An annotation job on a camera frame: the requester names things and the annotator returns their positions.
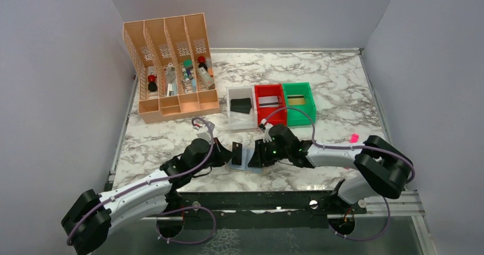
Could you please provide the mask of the black VIP credit card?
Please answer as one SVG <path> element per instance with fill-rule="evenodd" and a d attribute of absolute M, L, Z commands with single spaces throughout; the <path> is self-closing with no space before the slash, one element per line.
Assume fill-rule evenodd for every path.
<path fill-rule="evenodd" d="M 232 164 L 236 166 L 242 165 L 243 145 L 241 143 L 232 143 Z"/>

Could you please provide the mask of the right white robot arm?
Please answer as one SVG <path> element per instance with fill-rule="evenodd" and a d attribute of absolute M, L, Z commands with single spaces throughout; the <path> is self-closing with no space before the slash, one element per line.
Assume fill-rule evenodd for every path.
<path fill-rule="evenodd" d="M 299 168 L 340 167 L 359 172 L 338 182 L 332 191 L 327 206 L 336 213 L 344 213 L 371 196 L 397 199 L 415 177 L 413 163 L 379 136 L 371 135 L 363 143 L 346 146 L 318 144 L 299 140 L 282 124 L 266 130 L 264 138 L 255 142 L 248 166 L 268 167 L 284 159 Z"/>

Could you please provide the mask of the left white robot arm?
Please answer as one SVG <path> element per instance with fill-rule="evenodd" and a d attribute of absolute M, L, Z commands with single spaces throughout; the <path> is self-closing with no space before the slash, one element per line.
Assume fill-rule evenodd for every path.
<path fill-rule="evenodd" d="M 67 244 L 77 254 L 98 249 L 117 229 L 153 214 L 183 214 L 192 202 L 184 202 L 177 190 L 205 168 L 222 167 L 232 152 L 218 139 L 194 139 L 184 152 L 166 161 L 146 177 L 107 192 L 83 192 L 62 218 Z"/>

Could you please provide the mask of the beige card holder wallet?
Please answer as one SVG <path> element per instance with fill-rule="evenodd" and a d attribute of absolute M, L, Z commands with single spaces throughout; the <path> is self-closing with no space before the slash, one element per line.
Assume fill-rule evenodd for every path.
<path fill-rule="evenodd" d="M 243 155 L 242 155 L 242 165 L 236 166 L 232 164 L 232 159 L 225 165 L 227 170 L 230 171 L 237 171 L 237 172 L 247 172 L 247 173 L 254 173 L 258 175 L 265 175 L 268 173 L 268 168 L 250 168 L 248 167 L 248 162 L 250 161 L 252 155 L 254 153 L 253 148 L 243 148 Z"/>

